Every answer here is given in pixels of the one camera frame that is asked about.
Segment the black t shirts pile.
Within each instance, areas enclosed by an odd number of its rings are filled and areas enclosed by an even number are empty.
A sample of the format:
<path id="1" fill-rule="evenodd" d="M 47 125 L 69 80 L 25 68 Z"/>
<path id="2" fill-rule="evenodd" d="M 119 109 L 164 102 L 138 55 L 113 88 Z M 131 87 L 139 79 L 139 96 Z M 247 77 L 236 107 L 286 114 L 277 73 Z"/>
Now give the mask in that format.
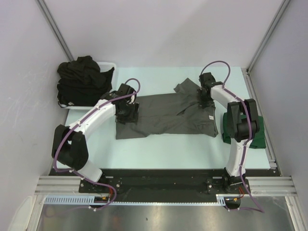
<path id="1" fill-rule="evenodd" d="M 60 79 L 57 84 L 58 104 L 67 106 L 94 106 L 105 93 L 112 89 L 115 71 L 111 67 L 102 72 L 98 63 L 89 55 L 78 57 L 58 66 Z"/>

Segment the white plastic basket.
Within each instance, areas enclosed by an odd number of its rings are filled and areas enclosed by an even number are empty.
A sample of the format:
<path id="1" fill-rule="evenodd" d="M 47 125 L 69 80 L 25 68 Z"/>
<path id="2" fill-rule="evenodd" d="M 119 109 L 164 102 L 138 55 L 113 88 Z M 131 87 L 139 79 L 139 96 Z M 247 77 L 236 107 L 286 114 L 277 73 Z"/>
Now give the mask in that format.
<path id="1" fill-rule="evenodd" d="M 111 62 L 98 62 L 97 63 L 101 72 L 109 71 L 110 69 L 116 69 L 116 64 Z M 58 102 L 58 105 L 61 108 L 68 110 L 90 110 L 92 106 L 74 106 L 74 105 L 65 105 Z"/>

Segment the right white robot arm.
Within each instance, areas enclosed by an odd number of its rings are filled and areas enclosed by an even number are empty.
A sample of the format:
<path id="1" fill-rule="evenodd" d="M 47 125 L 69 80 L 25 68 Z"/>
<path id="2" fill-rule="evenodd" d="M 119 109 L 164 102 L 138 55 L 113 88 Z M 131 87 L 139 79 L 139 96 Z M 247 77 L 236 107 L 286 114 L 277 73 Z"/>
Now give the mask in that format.
<path id="1" fill-rule="evenodd" d="M 231 138 L 229 159 L 222 178 L 208 180 L 209 193 L 240 193 L 248 187 L 245 180 L 245 162 L 250 144 L 260 130 L 257 103 L 254 99 L 242 100 L 217 82 L 211 73 L 199 76 L 201 84 L 198 98 L 202 108 L 220 103 L 227 110 L 227 133 Z"/>

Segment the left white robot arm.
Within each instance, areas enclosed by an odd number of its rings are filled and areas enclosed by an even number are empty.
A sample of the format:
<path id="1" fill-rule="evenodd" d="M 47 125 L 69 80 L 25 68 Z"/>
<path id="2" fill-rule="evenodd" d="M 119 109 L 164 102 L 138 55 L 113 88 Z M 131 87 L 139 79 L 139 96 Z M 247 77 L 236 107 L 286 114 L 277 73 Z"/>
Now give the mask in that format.
<path id="1" fill-rule="evenodd" d="M 89 186 L 95 192 L 106 188 L 102 170 L 89 160 L 87 140 L 104 122 L 116 117 L 117 122 L 135 123 L 138 120 L 139 104 L 136 103 L 138 89 L 122 83 L 118 90 L 102 95 L 97 103 L 68 126 L 56 127 L 53 138 L 52 158 L 56 172 L 71 171 L 90 180 Z"/>

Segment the grey t shirt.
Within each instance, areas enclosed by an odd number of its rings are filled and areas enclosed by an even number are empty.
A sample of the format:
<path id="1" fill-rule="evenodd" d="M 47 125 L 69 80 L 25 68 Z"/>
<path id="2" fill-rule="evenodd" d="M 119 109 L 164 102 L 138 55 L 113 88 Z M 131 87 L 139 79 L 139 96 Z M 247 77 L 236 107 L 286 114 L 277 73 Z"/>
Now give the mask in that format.
<path id="1" fill-rule="evenodd" d="M 116 123 L 116 139 L 146 138 L 161 134 L 218 135 L 215 104 L 202 108 L 199 104 L 200 87 L 189 78 L 174 88 L 174 93 L 137 98 L 137 123 Z"/>

